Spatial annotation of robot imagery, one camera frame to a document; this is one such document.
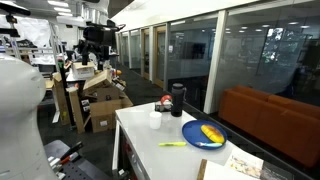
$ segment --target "door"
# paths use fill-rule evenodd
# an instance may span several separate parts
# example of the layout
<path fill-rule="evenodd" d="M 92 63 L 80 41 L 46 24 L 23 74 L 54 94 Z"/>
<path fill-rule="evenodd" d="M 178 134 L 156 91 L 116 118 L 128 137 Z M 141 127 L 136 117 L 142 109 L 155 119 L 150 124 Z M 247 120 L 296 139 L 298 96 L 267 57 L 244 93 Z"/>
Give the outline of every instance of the door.
<path fill-rule="evenodd" d="M 142 30 L 142 42 L 141 42 L 141 58 L 143 67 L 143 77 L 149 79 L 149 60 L 150 60 L 150 36 L 149 29 Z"/>
<path fill-rule="evenodd" d="M 163 88 L 164 80 L 164 56 L 165 56 L 165 37 L 166 37 L 166 26 L 155 28 L 155 49 L 154 49 L 154 76 L 155 84 Z"/>

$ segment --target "white table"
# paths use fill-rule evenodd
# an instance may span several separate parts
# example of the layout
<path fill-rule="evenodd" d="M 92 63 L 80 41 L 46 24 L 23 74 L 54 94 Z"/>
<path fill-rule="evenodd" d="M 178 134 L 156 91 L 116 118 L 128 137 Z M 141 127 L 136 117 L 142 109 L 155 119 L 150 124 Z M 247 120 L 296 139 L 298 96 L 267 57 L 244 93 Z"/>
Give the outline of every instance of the white table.
<path fill-rule="evenodd" d="M 160 142 L 186 141 L 182 126 L 195 118 L 186 112 L 178 118 L 162 113 L 161 128 L 153 130 L 149 127 L 149 113 L 153 110 L 154 103 L 149 103 L 116 111 L 113 170 L 117 169 L 120 127 L 133 150 L 134 158 L 129 157 L 129 160 L 139 179 L 195 180 L 202 159 L 224 165 L 232 150 L 237 148 L 229 141 L 213 151 L 202 150 L 189 143 L 184 147 L 159 147 Z"/>

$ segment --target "floor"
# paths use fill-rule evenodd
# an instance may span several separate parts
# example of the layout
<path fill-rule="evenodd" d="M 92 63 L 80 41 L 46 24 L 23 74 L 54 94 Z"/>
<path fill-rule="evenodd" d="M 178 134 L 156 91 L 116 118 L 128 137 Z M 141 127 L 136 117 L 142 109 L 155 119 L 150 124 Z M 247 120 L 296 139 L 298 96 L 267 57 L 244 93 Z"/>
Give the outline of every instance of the floor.
<path fill-rule="evenodd" d="M 158 101 L 164 94 L 166 94 L 161 88 L 151 84 L 150 81 L 143 79 L 135 71 L 131 71 L 124 66 L 119 66 L 118 68 L 122 71 L 121 78 L 127 82 L 126 94 L 134 105 Z M 289 158 L 281 155 L 281 153 L 274 151 L 267 145 L 255 140 L 245 133 L 242 133 L 239 129 L 232 127 L 230 124 L 226 124 L 223 120 L 220 120 L 217 117 L 217 114 L 211 114 L 208 116 L 188 104 L 184 105 L 184 110 L 196 119 L 211 120 L 221 125 L 228 134 L 228 140 L 232 143 L 257 157 L 293 173 L 295 175 L 295 179 L 307 179 L 305 174 L 308 174 L 315 179 L 320 179 L 320 171 L 318 171 L 320 168 L 309 171 L 304 170 Z M 39 107 L 38 125 L 43 144 L 60 139 L 67 145 L 71 146 L 78 141 L 82 141 L 84 144 L 84 147 L 80 151 L 82 156 L 96 165 L 107 175 L 112 176 L 111 164 L 114 131 L 100 133 L 86 132 L 78 135 L 76 131 L 70 131 L 69 126 L 61 126 L 59 123 L 52 124 L 51 120 L 53 115 L 53 105 Z"/>

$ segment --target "yellow pen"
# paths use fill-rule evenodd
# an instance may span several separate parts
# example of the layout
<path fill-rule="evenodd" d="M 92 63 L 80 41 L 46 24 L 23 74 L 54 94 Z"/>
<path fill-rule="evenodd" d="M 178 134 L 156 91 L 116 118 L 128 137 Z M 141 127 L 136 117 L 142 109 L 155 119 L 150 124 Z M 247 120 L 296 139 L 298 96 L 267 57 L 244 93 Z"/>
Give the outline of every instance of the yellow pen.
<path fill-rule="evenodd" d="M 185 146 L 187 145 L 186 142 L 165 142 L 159 143 L 159 146 Z"/>

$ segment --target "ceiling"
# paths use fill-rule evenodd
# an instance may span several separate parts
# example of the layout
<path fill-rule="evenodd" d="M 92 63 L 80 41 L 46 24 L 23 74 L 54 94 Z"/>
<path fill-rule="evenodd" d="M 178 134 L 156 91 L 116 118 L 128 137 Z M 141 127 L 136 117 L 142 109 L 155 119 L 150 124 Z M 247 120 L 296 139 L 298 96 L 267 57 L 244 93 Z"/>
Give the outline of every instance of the ceiling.
<path fill-rule="evenodd" d="M 50 5 L 47 0 L 10 0 L 15 1 L 19 6 L 25 7 L 31 11 L 32 16 L 52 16 L 58 15 L 58 12 L 53 9 L 54 6 Z M 67 2 L 72 13 L 76 14 L 76 4 L 77 2 L 84 2 L 85 0 L 56 0 Z M 128 4 L 133 2 L 133 0 L 109 0 L 108 14 L 109 18 L 116 15 Z"/>

